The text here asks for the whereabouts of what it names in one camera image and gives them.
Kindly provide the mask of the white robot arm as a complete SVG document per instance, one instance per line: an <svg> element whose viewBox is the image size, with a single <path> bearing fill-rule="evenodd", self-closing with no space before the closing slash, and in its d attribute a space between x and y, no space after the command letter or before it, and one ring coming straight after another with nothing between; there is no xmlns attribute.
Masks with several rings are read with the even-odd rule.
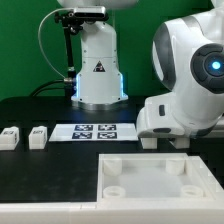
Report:
<svg viewBox="0 0 224 224"><path fill-rule="evenodd" d="M124 101L123 76L117 67L116 32L106 12L139 0L57 0L69 11L71 30L81 33L82 69L76 76L75 106L107 109ZM211 132L224 114L224 0L210 11L169 20L152 44L156 74L169 90L149 97L137 117L141 138Z"/></svg>

